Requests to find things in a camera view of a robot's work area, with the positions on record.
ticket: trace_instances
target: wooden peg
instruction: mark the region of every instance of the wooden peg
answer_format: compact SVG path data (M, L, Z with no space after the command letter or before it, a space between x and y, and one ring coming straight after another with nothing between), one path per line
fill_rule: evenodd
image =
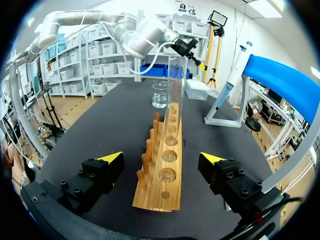
M138 177L138 182L140 184L140 186L144 189L147 188L147 184L146 184L146 180L145 180L145 173L142 170L139 170L136 172L136 175Z
M159 119L160 119L160 113L156 112L155 113L155 116L154 116L154 119L157 120L159 122Z
M153 129L154 129L155 133L158 132L158 125L159 125L159 121L158 120L153 120Z
M151 139L146 140L146 154L148 157L148 161L152 160L152 141Z
M152 145L151 145L151 150L152 150L151 156L152 156L152 159L154 159L155 158L154 149L155 149L155 144L156 144L156 131L153 128L150 130L150 139L151 139L151 143L152 143Z
M143 171L144 174L149 173L149 159L146 153L142 154L142 164L143 164Z

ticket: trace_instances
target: wooden board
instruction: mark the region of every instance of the wooden board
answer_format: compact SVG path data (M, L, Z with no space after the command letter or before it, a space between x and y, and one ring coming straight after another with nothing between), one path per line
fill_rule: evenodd
M170 112L178 119L178 111ZM178 142L174 146L165 143L165 123L159 122L153 160L149 164L149 173L145 175L146 187L137 184L132 206L152 211L171 212L180 209L182 178L182 121L176 126Z

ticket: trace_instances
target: glass beaker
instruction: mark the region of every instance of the glass beaker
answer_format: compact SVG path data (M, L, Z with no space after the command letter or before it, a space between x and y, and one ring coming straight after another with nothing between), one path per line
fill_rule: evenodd
M157 109L163 109L167 106L168 85L164 82L152 84L153 96L152 106Z
M187 57L169 57L164 132L164 142L168 146L174 146L178 143L178 132L186 87L187 64Z

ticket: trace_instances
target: ceiling light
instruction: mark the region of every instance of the ceiling light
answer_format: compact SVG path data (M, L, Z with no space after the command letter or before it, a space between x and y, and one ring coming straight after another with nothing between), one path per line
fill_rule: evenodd
M313 73L313 75L315 75L318 79L320 79L320 72L315 69L313 66L311 67L311 72Z
M267 0L257 0L248 3L265 18L282 18L281 14Z
M36 29L34 30L34 33L40 33L41 32L41 29L42 29L42 23L40 23Z
M34 21L35 21L35 18L33 17L33 18L30 18L29 20L28 20L28 27L30 28L31 27L31 25L34 23Z
M281 10L281 12L284 10L285 8L284 0L271 0L271 1Z

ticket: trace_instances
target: desk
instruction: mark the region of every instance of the desk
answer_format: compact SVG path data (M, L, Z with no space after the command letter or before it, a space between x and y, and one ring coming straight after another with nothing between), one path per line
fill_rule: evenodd
M152 120L156 112L160 112L161 120L165 116L165 108L152 107L152 84L156 82L123 81L97 101L57 143L36 180L47 179L59 188L61 180L77 174L84 160L123 151L124 171L111 192L103 194L82 216L84 219L134 236L220 239L233 231L240 216L226 211L222 197L209 189L198 171L199 153L234 157L255 181L266 179L272 171L245 124L241 128L205 125L204 117L215 99L191 100L185 94L181 209L168 213L132 207L138 182L136 172L142 166L141 154L146 151ZM224 103L217 117L234 120L237 114L229 103ZM275 222L279 227L280 215Z

